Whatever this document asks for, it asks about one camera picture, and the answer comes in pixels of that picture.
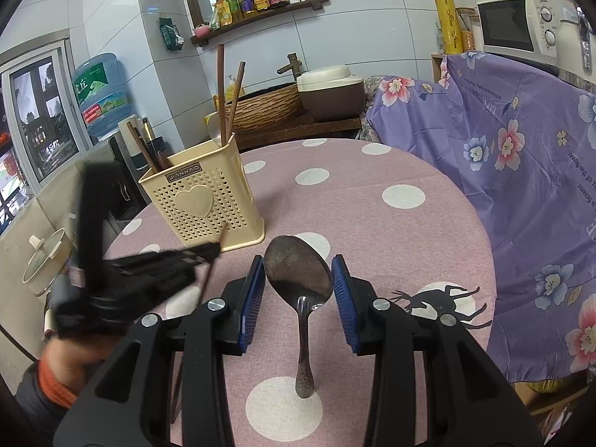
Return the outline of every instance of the round table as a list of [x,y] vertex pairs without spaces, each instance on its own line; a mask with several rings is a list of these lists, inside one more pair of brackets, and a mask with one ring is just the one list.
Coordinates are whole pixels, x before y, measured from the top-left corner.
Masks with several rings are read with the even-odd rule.
[[[229,280],[245,276],[254,255],[264,255],[274,237],[297,235],[329,264],[342,254],[350,273],[371,282],[379,297],[400,291],[407,298],[446,284],[460,287],[450,288],[451,295],[479,288],[456,299],[456,311],[471,315],[486,303],[470,324],[492,319],[496,289],[488,237],[466,197],[431,165],[385,145],[347,139],[282,143],[241,158],[265,220],[266,239],[222,254],[205,300],[217,297]],[[117,237],[108,257],[181,247],[150,205]],[[190,286],[157,312],[163,318],[186,314],[197,292]],[[406,306],[406,298],[398,304]],[[436,317],[431,305],[412,313]],[[295,447],[362,445],[374,357],[352,354],[334,297],[311,315],[309,330],[317,391],[303,400],[294,391],[297,315],[267,283],[252,345],[244,356],[224,360],[238,447],[290,441]],[[483,348],[490,330],[487,325],[471,331]],[[418,379],[423,378],[419,368]],[[424,402],[418,402],[416,438],[424,440],[424,387],[418,383]],[[181,416],[172,427],[172,441],[179,444]]]

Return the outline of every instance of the metal screw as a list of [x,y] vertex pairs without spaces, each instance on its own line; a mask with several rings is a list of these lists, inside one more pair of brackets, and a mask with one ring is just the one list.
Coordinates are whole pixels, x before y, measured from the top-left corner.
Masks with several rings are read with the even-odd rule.
[[219,311],[225,307],[225,301],[221,297],[216,297],[207,303],[207,307],[211,311]]
[[389,309],[389,307],[391,307],[391,303],[387,299],[375,299],[372,302],[372,306],[377,311],[386,311],[387,309]]
[[457,323],[457,319],[455,319],[455,316],[452,314],[441,315],[439,321],[443,326],[455,326],[455,323]]
[[157,315],[156,314],[147,314],[143,316],[141,319],[141,324],[145,328],[150,328],[151,326],[155,326],[157,324]]

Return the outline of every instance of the hand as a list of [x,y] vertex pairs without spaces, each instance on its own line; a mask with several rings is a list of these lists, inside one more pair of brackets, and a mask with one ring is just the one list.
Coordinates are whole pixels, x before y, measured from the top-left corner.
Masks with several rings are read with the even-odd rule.
[[78,395],[87,383],[86,367],[109,357],[120,336],[88,334],[80,338],[54,336],[44,356],[56,380]]

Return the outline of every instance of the white microwave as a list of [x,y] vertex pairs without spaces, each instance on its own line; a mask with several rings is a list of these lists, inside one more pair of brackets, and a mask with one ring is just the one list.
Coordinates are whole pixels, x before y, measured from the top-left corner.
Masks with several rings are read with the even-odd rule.
[[560,0],[480,0],[484,51],[558,67]]

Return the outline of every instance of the person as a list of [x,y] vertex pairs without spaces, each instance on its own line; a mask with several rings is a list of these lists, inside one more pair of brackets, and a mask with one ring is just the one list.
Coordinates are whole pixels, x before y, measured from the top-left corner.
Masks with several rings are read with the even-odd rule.
[[14,396],[42,437],[52,441],[93,370],[109,357],[120,339],[105,334],[51,337],[39,361],[25,371]]

